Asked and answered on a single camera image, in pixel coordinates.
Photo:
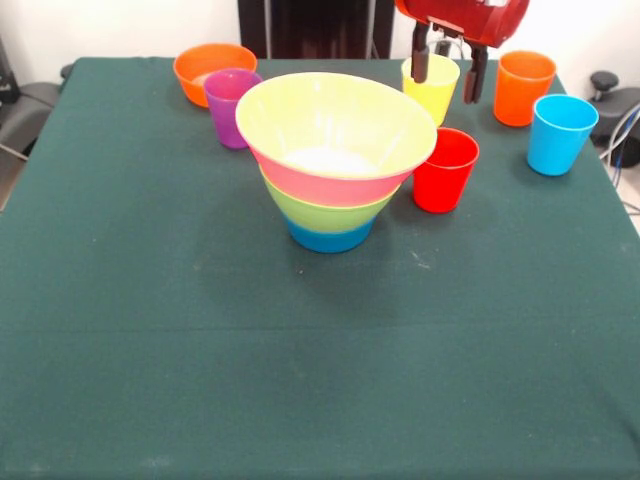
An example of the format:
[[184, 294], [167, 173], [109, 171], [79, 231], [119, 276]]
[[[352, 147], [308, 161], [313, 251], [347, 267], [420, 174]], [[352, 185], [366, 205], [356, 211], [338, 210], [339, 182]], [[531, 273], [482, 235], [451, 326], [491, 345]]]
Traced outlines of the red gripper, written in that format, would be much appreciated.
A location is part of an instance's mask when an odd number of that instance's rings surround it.
[[477, 104], [482, 95], [488, 63], [487, 47], [498, 48], [511, 38], [529, 6], [528, 0], [399, 0], [397, 9], [416, 21], [412, 34], [411, 78], [427, 79], [429, 28], [471, 44], [471, 67], [466, 74], [464, 103]]

